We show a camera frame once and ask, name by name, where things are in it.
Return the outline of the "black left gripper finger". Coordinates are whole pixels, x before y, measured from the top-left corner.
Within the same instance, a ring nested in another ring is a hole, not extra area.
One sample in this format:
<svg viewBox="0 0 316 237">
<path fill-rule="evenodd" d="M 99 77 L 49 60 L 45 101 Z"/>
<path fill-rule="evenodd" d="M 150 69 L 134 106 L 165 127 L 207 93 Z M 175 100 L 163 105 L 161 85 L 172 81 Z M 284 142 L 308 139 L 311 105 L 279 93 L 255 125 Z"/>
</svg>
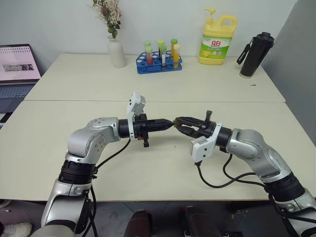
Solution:
<svg viewBox="0 0 316 237">
<path fill-rule="evenodd" d="M 150 125 L 172 125 L 172 121 L 164 119 L 164 118 L 151 119 L 151 120 L 148 120 L 148 123 Z"/>
<path fill-rule="evenodd" d="M 171 127 L 168 124 L 152 124 L 148 125 L 148 132 L 164 131 Z"/>
</svg>

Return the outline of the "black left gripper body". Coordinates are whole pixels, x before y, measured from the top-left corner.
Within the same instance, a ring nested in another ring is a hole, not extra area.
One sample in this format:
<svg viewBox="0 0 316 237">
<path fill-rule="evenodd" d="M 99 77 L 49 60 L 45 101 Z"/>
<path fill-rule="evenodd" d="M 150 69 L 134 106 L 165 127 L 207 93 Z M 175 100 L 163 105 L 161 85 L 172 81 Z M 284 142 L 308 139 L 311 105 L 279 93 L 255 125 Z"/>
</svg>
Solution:
<svg viewBox="0 0 316 237">
<path fill-rule="evenodd" d="M 140 114 L 135 117 L 135 121 L 133 122 L 134 137 L 137 140 L 143 141 L 144 148 L 149 147 L 147 121 L 148 121 L 147 115 Z"/>
</svg>

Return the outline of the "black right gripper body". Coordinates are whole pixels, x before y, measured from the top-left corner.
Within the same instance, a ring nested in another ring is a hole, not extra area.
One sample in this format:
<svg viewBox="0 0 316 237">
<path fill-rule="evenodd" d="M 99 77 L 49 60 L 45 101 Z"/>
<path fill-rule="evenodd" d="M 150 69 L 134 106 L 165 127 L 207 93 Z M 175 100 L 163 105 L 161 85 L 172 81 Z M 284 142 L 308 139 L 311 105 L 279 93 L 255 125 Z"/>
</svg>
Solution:
<svg viewBox="0 0 316 237">
<path fill-rule="evenodd" d="M 198 127 L 198 133 L 206 138 L 209 138 L 214 133 L 216 128 L 216 122 L 210 120 L 212 111 L 207 110 L 205 119 L 200 123 Z"/>
</svg>

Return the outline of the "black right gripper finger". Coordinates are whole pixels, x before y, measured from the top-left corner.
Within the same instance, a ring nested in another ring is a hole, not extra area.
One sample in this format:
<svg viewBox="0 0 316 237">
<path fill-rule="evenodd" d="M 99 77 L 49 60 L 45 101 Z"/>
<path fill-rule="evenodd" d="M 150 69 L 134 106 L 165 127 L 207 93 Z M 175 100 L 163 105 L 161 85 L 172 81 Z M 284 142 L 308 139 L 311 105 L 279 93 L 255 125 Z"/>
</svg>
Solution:
<svg viewBox="0 0 316 237">
<path fill-rule="evenodd" d="M 201 136 L 201 134 L 198 131 L 196 131 L 193 128 L 188 127 L 188 126 L 178 126 L 177 130 L 180 133 L 182 133 L 186 136 L 189 136 L 189 137 L 200 137 Z"/>
<path fill-rule="evenodd" d="M 177 117 L 175 119 L 175 127 L 178 126 L 193 126 L 193 127 L 203 127 L 205 123 L 203 120 L 193 118 L 193 117 Z"/>
</svg>

